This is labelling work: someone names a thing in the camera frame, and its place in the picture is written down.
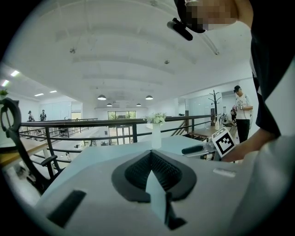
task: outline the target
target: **white vase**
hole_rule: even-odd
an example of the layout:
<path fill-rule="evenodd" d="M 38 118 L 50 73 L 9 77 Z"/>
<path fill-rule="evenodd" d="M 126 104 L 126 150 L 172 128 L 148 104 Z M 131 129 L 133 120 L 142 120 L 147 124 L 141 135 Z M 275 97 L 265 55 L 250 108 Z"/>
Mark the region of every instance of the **white vase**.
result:
<path fill-rule="evenodd" d="M 159 149 L 162 147 L 160 124 L 153 124 L 152 131 L 152 149 Z"/>

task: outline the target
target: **black chair armrest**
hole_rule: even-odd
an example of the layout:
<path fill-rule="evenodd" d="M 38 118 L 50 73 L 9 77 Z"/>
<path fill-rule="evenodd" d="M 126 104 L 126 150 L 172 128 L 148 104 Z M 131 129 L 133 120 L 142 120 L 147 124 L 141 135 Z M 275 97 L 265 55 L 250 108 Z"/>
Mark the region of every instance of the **black chair armrest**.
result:
<path fill-rule="evenodd" d="M 51 157 L 46 158 L 44 161 L 40 163 L 42 166 L 46 166 L 48 163 L 52 162 L 53 160 L 57 159 L 57 155 L 53 155 Z"/>

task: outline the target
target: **black railing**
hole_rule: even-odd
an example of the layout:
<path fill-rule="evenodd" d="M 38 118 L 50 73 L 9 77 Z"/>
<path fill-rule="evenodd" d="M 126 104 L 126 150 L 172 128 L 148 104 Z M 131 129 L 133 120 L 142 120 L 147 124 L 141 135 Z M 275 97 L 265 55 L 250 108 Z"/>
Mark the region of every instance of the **black railing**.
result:
<path fill-rule="evenodd" d="M 191 125 L 181 126 L 181 127 L 177 127 L 177 128 L 173 128 L 173 129 L 168 129 L 168 130 L 161 130 L 161 133 L 175 131 L 175 130 L 181 130 L 181 129 L 190 128 L 190 127 L 191 127 L 191 131 L 193 133 L 195 130 L 195 126 L 211 122 L 211 120 L 209 120 L 206 122 L 195 124 L 195 119 L 210 118 L 210 117 L 211 117 L 211 115 L 168 117 L 165 119 L 166 122 L 191 120 Z M 60 140 L 60 141 L 94 141 L 94 140 L 111 140 L 111 139 L 129 138 L 129 137 L 133 138 L 133 142 L 137 142 L 137 137 L 152 134 L 152 132 L 140 133 L 140 134 L 137 133 L 137 124 L 146 124 L 146 123 L 147 123 L 147 121 L 144 119 L 120 119 L 120 120 L 119 119 L 118 120 L 80 119 L 79 121 L 77 121 L 77 120 L 58 120 L 58 121 L 56 121 L 55 120 L 55 121 L 24 122 L 21 124 L 21 126 L 23 126 L 23 127 L 38 127 L 38 129 L 35 129 L 35 130 L 45 129 L 46 132 L 45 132 L 45 134 L 42 134 L 42 135 L 46 135 L 46 136 L 25 135 L 25 134 L 23 134 L 24 132 L 20 132 L 20 135 L 25 136 L 25 137 L 29 137 L 29 138 L 47 139 L 47 143 L 48 143 L 47 150 L 50 151 L 51 155 L 54 155 L 54 152 L 80 153 L 80 152 L 82 152 L 82 150 L 55 149 L 52 147 L 52 143 L 57 140 Z M 67 138 L 62 138 L 62 137 L 57 137 L 60 134 L 50 136 L 51 133 L 57 132 L 57 130 L 49 132 L 49 128 L 60 128 L 60 130 L 65 130 L 68 128 L 77 128 L 75 130 L 79 130 L 78 132 L 82 132 L 85 129 L 81 130 L 81 128 L 85 128 L 85 127 L 88 129 L 89 127 L 101 127 L 101 126 L 116 127 L 116 126 L 120 126 L 120 125 L 132 126 L 132 135 L 111 136 L 111 137 L 89 137 L 89 138 L 70 138 L 70 136 L 68 135 Z M 66 162 L 66 163 L 71 162 L 69 160 L 59 160 L 59 159 L 57 159 L 57 161 Z"/>

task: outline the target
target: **ceiling light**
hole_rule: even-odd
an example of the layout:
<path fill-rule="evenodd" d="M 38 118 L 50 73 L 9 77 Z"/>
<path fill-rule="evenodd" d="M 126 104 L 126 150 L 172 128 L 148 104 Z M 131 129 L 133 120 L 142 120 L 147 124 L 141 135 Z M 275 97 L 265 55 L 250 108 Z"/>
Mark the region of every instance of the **ceiling light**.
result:
<path fill-rule="evenodd" d="M 97 98 L 98 100 L 106 100 L 106 96 L 104 96 L 104 95 L 99 95 L 98 96 L 98 98 Z"/>
<path fill-rule="evenodd" d="M 153 99 L 153 97 L 151 96 L 151 95 L 148 95 L 147 97 L 146 97 L 146 100 L 152 100 Z"/>
<path fill-rule="evenodd" d="M 8 83 L 9 83 L 8 80 L 4 80 L 4 82 L 2 83 L 2 86 L 5 87 Z"/>
<path fill-rule="evenodd" d="M 11 73 L 11 76 L 15 77 L 16 75 L 18 75 L 19 72 L 18 71 L 14 71 L 13 73 Z"/>

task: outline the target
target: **metal railing post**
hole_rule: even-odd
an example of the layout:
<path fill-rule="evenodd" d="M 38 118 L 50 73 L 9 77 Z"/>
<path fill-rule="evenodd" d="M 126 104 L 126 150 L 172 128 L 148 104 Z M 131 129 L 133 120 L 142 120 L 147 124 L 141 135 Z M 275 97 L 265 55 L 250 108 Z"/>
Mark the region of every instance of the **metal railing post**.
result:
<path fill-rule="evenodd" d="M 192 119 L 192 138 L 194 137 L 195 132 L 195 119 Z"/>
<path fill-rule="evenodd" d="M 137 126 L 136 126 L 136 124 L 132 125 L 132 138 L 133 138 L 133 143 L 137 142 Z"/>
<path fill-rule="evenodd" d="M 49 147 L 50 155 L 53 156 L 54 151 L 53 151 L 53 148 L 52 148 L 52 143 L 51 143 L 50 133 L 49 133 L 49 128 L 48 127 L 45 128 L 45 133 L 46 133 L 47 145 Z"/>

